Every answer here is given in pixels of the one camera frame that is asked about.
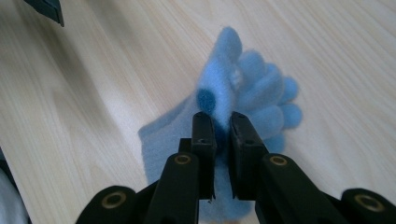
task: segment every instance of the blue fabric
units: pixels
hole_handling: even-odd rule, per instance
[[[233,111],[247,115],[272,152],[285,147],[283,131],[298,126],[303,113],[292,101],[298,85],[283,77],[259,52],[242,52],[237,32],[224,28],[198,80],[196,90],[175,109],[139,131],[148,182],[156,181],[168,156],[177,152],[180,138],[191,137],[193,114],[205,111],[215,121],[218,157],[215,169],[216,200],[200,202],[200,219],[237,220],[252,208],[233,200],[227,167],[229,119]]]

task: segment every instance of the black object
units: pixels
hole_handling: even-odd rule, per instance
[[[77,223],[198,222],[198,202],[214,197],[216,140],[211,118],[193,117],[192,138],[180,139],[159,181],[135,193],[113,186],[100,191]],[[233,112],[229,148],[233,196],[256,201],[260,223],[387,224],[396,207],[367,189],[348,189],[337,200],[321,192],[291,159],[269,153],[250,120]]]
[[[40,14],[64,26],[61,3],[59,0],[23,0]]]

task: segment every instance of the light wood surface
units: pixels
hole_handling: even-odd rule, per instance
[[[64,28],[0,2],[0,146],[34,223],[74,223],[101,189],[147,185],[138,130],[192,92],[228,25],[300,84],[285,154],[334,197],[396,203],[395,1],[61,3]]]

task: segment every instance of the dark blue spot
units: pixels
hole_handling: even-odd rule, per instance
[[[197,102],[199,108],[204,111],[207,115],[212,115],[216,108],[216,97],[213,92],[209,90],[198,90]]]

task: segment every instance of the wooden table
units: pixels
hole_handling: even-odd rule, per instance
[[[362,187],[396,203],[395,1],[61,3],[64,28],[0,3],[0,146],[34,223],[147,185],[138,130],[192,92],[228,25],[300,84],[285,154],[334,197]]]

